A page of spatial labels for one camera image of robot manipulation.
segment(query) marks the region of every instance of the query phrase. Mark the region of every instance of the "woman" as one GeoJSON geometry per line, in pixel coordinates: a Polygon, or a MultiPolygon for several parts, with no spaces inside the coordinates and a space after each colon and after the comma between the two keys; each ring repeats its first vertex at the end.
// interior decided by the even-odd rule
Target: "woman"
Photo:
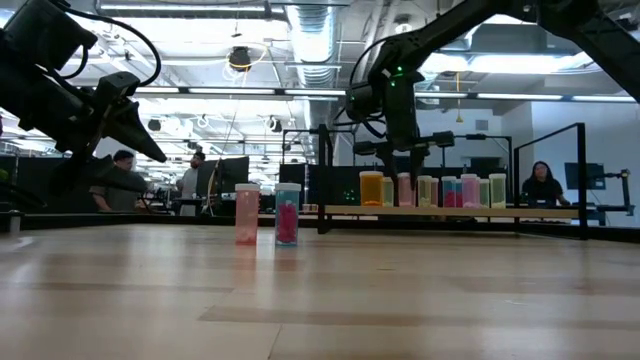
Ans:
{"type": "Polygon", "coordinates": [[[522,184],[522,192],[527,194],[529,200],[542,200],[554,205],[559,201],[564,206],[571,205],[562,195],[562,186],[553,178],[549,165],[544,161],[533,164],[531,177],[522,184]]]}

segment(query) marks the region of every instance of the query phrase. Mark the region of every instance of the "black shirt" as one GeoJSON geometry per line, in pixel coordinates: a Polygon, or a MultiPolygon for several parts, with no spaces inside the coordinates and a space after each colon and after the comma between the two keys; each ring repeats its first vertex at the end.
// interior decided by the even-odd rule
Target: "black shirt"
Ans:
{"type": "Polygon", "coordinates": [[[562,195],[562,186],[556,179],[544,182],[527,179],[522,184],[522,192],[527,194],[529,200],[545,200],[555,204],[558,196],[562,195]]]}

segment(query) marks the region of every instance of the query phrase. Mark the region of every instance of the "ceiling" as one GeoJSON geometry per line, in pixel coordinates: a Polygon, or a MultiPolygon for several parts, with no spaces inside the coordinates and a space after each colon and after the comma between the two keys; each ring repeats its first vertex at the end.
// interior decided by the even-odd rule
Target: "ceiling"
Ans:
{"type": "MultiPolygon", "coordinates": [[[[148,37],[163,59],[162,72],[154,86],[346,88],[356,60],[373,40],[394,34],[399,25],[405,26],[405,30],[422,27],[433,21],[438,11],[446,12],[461,1],[277,0],[271,1],[267,10],[266,2],[251,0],[70,2],[79,10],[116,17],[148,37]],[[250,71],[237,72],[229,66],[228,55],[234,47],[248,48],[250,71]]],[[[4,8],[0,10],[0,21],[2,18],[6,21],[19,3],[0,0],[0,8],[4,8]]],[[[615,16],[639,18],[637,0],[602,0],[601,3],[615,16]]],[[[99,41],[90,50],[89,65],[73,80],[75,85],[95,86],[100,77],[116,71],[129,71],[141,79],[153,72],[152,53],[133,34],[108,24],[76,19],[94,32],[99,41]]],[[[535,94],[616,94],[621,91],[597,65],[581,56],[575,44],[550,35],[536,25],[523,25],[515,19],[498,16],[467,35],[472,41],[460,38],[425,63],[421,71],[427,80],[418,86],[441,91],[535,94]],[[494,58],[505,55],[518,57],[494,58]],[[526,73],[532,70],[532,65],[524,71],[522,68],[504,71],[507,65],[523,57],[534,59],[538,65],[542,64],[540,59],[557,57],[564,59],[564,65],[552,70],[534,66],[533,72],[539,72],[537,74],[526,73]],[[506,62],[496,70],[496,66],[491,66],[496,65],[496,61],[506,62]],[[442,73],[442,70],[452,70],[458,62],[463,63],[464,69],[457,76],[442,73]]],[[[367,65],[375,59],[375,51],[368,57],[367,65]]],[[[73,72],[80,63],[80,55],[61,73],[73,72]]],[[[364,76],[356,75],[356,80],[364,76]]],[[[160,131],[151,131],[151,134],[161,139],[162,149],[171,159],[182,159],[162,170],[162,165],[139,157],[139,169],[155,175],[169,172],[174,174],[171,181],[188,166],[186,160],[193,152],[188,145],[192,141],[203,146],[211,157],[252,155],[252,176],[262,174],[257,180],[273,183],[280,160],[278,141],[282,140],[282,133],[269,128],[271,121],[279,121],[283,129],[308,129],[332,118],[339,105],[335,99],[203,99],[181,94],[166,98],[137,94],[135,98],[140,102],[140,118],[145,126],[151,120],[161,123],[160,131]],[[239,143],[240,140],[245,140],[244,144],[239,143]]],[[[425,110],[448,110],[456,108],[458,101],[419,102],[418,106],[425,110]]],[[[508,106],[496,101],[462,101],[460,106],[493,109],[496,115],[508,110],[508,106]]],[[[8,118],[6,121],[10,121],[9,114],[4,115],[8,118]]],[[[7,127],[17,128],[5,123],[7,127]]],[[[295,136],[298,137],[286,161],[314,159],[313,140],[293,133],[287,138],[293,141],[295,136]]],[[[37,143],[53,148],[53,144],[45,140],[37,143]]]]}

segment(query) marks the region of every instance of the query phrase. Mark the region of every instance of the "plastic container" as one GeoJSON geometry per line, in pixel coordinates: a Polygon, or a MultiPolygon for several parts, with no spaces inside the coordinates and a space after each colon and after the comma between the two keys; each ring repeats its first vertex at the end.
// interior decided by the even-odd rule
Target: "plastic container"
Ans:
{"type": "Polygon", "coordinates": [[[360,172],[360,204],[362,206],[382,205],[382,172],[360,172]]]}
{"type": "Polygon", "coordinates": [[[382,179],[382,206],[393,207],[393,180],[388,177],[382,179]]]}
{"type": "Polygon", "coordinates": [[[462,179],[456,180],[456,207],[461,208],[464,203],[462,202],[462,179]]]}
{"type": "Polygon", "coordinates": [[[409,173],[398,174],[398,205],[401,207],[413,207],[416,192],[411,189],[411,175],[409,173]]]}
{"type": "Polygon", "coordinates": [[[431,206],[431,176],[422,175],[418,176],[418,206],[430,207],[431,206]]]}
{"type": "Polygon", "coordinates": [[[438,189],[440,179],[431,178],[429,179],[429,182],[431,183],[431,204],[429,204],[429,207],[438,207],[438,189]]]}
{"type": "Polygon", "coordinates": [[[507,207],[507,175],[491,174],[491,207],[504,209],[507,207]]]}
{"type": "Polygon", "coordinates": [[[298,244],[300,184],[279,183],[276,190],[276,245],[298,244]]]}
{"type": "Polygon", "coordinates": [[[260,185],[236,184],[236,243],[255,244],[258,239],[260,185]]]}
{"type": "Polygon", "coordinates": [[[488,209],[491,207],[491,186],[489,179],[479,180],[479,196],[480,196],[480,208],[488,209]]]}
{"type": "Polygon", "coordinates": [[[442,177],[442,206],[456,207],[456,177],[442,177]]]}
{"type": "Polygon", "coordinates": [[[462,174],[462,207],[478,208],[480,206],[480,183],[476,174],[462,174]]]}

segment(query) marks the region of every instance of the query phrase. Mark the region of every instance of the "table surface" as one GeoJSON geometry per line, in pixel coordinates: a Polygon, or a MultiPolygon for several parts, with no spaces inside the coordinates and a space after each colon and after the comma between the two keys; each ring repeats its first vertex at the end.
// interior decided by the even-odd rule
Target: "table surface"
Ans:
{"type": "Polygon", "coordinates": [[[402,231],[236,246],[233,227],[0,239],[20,360],[640,359],[640,247],[402,231]]]}

